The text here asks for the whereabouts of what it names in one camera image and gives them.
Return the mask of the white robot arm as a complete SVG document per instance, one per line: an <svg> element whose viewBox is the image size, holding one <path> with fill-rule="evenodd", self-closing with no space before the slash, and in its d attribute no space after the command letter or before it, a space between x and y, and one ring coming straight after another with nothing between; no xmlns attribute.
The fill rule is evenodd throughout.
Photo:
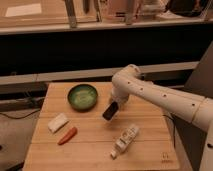
<svg viewBox="0 0 213 171"><path fill-rule="evenodd" d="M112 76L111 99L119 105L135 95L207 133L199 171L213 171L213 99L140 80L141 70L127 65Z"/></svg>

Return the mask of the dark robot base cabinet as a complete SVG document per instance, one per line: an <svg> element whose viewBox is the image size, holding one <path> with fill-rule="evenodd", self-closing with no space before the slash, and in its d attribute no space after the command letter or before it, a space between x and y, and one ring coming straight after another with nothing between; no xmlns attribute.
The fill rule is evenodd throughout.
<svg viewBox="0 0 213 171"><path fill-rule="evenodd" d="M213 99L213 41L187 80L186 92ZM203 131L175 117L176 127L192 171L213 171L213 119Z"/></svg>

